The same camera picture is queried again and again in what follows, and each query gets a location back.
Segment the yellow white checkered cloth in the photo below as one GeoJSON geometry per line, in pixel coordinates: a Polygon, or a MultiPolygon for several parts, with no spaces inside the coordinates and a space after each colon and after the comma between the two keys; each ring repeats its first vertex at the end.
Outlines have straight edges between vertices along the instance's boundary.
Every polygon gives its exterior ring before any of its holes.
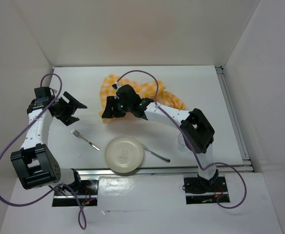
{"type": "MultiPolygon", "coordinates": [[[[114,74],[110,74],[104,78],[103,83],[99,92],[99,99],[102,107],[102,111],[99,112],[99,116],[102,117],[103,112],[106,107],[107,97],[113,96],[115,97],[116,91],[113,89],[112,85],[120,78],[120,76],[116,76],[114,74]]],[[[158,81],[159,90],[157,94],[157,102],[175,108],[179,110],[185,110],[185,103],[173,93],[170,93],[166,90],[166,86],[162,81],[158,81]]],[[[136,91],[136,93],[141,98],[151,98],[154,99],[156,92],[156,83],[155,81],[142,83],[134,80],[130,80],[128,78],[123,78],[118,84],[120,85],[130,85],[136,91]]]]}

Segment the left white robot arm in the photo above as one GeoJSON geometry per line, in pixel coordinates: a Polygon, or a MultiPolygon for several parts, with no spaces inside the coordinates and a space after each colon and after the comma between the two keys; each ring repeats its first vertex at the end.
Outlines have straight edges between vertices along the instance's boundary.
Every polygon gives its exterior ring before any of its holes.
{"type": "Polygon", "coordinates": [[[57,98],[48,87],[35,89],[35,99],[30,103],[27,114],[31,127],[21,148],[10,156],[13,167],[24,189],[65,183],[65,189],[76,195],[82,190],[82,181],[74,169],[62,169],[49,150],[48,136],[54,118],[69,126],[79,119],[74,117],[77,109],[85,109],[82,104],[64,92],[57,98]]]}

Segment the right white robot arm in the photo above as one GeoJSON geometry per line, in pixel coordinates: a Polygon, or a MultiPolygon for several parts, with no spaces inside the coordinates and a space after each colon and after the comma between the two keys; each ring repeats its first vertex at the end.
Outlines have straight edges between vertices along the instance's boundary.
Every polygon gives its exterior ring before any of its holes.
{"type": "Polygon", "coordinates": [[[141,98],[128,84],[116,83],[113,88],[116,94],[107,97],[102,119],[120,118],[131,113],[136,118],[158,121],[177,128],[186,147],[197,160],[200,188],[210,191],[215,187],[219,173],[212,153],[208,152],[214,141],[215,130],[201,110],[178,110],[151,98],[141,98]]]}

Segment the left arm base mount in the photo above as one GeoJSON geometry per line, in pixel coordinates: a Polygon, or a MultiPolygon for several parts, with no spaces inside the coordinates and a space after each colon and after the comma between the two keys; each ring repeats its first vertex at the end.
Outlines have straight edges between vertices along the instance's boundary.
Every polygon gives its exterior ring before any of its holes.
{"type": "MultiPolygon", "coordinates": [[[[81,180],[79,186],[73,185],[74,190],[80,204],[86,207],[97,206],[98,203],[98,187],[99,178],[90,178],[81,180]]],[[[60,187],[54,191],[53,207],[77,207],[78,203],[71,191],[64,187],[60,187]]]]}

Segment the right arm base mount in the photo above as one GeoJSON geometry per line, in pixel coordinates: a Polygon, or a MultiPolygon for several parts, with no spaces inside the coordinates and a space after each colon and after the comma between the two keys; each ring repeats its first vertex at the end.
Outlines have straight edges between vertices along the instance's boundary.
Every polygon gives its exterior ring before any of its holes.
{"type": "Polygon", "coordinates": [[[186,204],[229,203],[230,198],[226,179],[220,176],[211,187],[203,187],[197,177],[185,177],[182,186],[186,196],[186,204]]]}

